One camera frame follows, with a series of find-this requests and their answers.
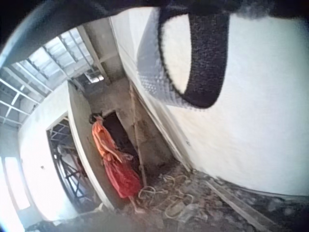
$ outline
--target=concrete wall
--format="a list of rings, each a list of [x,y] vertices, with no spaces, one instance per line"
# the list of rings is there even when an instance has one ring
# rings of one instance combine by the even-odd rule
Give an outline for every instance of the concrete wall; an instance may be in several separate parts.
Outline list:
[[[67,114],[68,83],[51,93],[27,118],[18,133],[20,157],[30,193],[37,208],[48,220],[77,215],[60,183],[46,130]]]
[[[198,112],[166,106],[140,85],[136,54],[150,11],[131,9],[111,21],[126,73],[183,161],[246,188],[309,195],[304,23],[231,16],[221,96],[212,108]]]
[[[32,224],[35,224],[35,223],[41,221],[42,216],[41,216],[40,212],[38,211],[32,197],[30,195],[29,189],[26,185],[26,180],[25,180],[25,177],[24,177],[24,173],[23,173],[22,165],[21,165],[21,160],[20,160],[20,156],[19,156],[17,135],[18,135],[18,133],[17,133],[16,129],[13,129],[13,128],[6,126],[6,125],[0,125],[0,157],[2,158],[2,163],[4,163],[4,165],[5,165],[5,158],[6,157],[15,157],[17,159],[18,164],[19,164],[21,179],[22,179],[23,184],[24,184],[25,193],[26,193],[26,196],[27,196],[28,201],[30,203],[30,207],[28,207],[26,209],[23,209],[23,210],[16,209],[17,215],[18,215],[21,223],[26,228],[26,227],[28,227]],[[11,198],[12,198],[13,193],[11,192],[10,189],[9,189],[9,193],[10,193]]]
[[[116,112],[135,148],[138,143],[148,174],[156,175],[159,166],[170,162],[173,155],[160,131],[138,100],[135,101],[136,112],[134,116],[129,89],[128,79],[122,78],[108,86],[104,82],[89,85],[85,91],[92,112],[102,111],[103,115],[112,111]],[[136,132],[133,126],[134,117]]]
[[[101,165],[100,154],[92,137],[92,127],[89,124],[90,106],[87,99],[76,89],[69,85],[70,126],[82,164],[87,172],[90,182],[99,195],[101,201],[108,207],[121,205],[117,192],[109,182],[106,172]]]
[[[108,78],[111,81],[122,78],[125,73],[122,68],[109,19],[102,18],[85,23],[83,26]]]

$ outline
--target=black hair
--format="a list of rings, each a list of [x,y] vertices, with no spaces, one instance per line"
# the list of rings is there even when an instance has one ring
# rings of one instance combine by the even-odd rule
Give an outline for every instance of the black hair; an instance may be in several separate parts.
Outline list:
[[[89,115],[89,123],[90,124],[94,124],[97,121],[96,118],[95,118],[96,116],[103,117],[102,112],[100,112],[100,113],[92,113],[91,115]]]

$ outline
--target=red robe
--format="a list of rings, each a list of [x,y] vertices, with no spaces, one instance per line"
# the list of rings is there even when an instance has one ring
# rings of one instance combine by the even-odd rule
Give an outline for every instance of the red robe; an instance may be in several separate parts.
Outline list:
[[[103,158],[105,170],[112,185],[117,190],[121,198],[134,196],[141,189],[140,178],[130,165],[126,162],[120,162],[113,154],[107,151],[100,141],[116,149],[115,142],[110,133],[99,122],[92,126],[92,135],[97,148]]]

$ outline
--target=dark doorway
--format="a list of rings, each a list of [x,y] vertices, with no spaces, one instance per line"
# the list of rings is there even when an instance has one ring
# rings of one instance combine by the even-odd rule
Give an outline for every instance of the dark doorway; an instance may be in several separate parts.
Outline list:
[[[133,156],[133,160],[131,161],[132,168],[141,177],[141,173],[139,170],[139,156],[133,144],[131,143],[126,130],[119,121],[119,118],[115,111],[104,116],[103,126],[109,131],[119,150],[124,153],[129,153]]]

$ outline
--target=bright window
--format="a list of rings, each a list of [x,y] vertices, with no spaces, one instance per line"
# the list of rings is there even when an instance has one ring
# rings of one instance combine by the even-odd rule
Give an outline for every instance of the bright window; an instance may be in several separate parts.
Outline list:
[[[15,157],[6,157],[5,167],[18,209],[22,210],[30,207],[30,203],[24,189],[24,184],[21,179],[17,159]]]
[[[14,209],[12,199],[10,197],[2,168],[2,160],[0,157],[0,224],[4,231],[7,232],[24,232],[19,217]]]

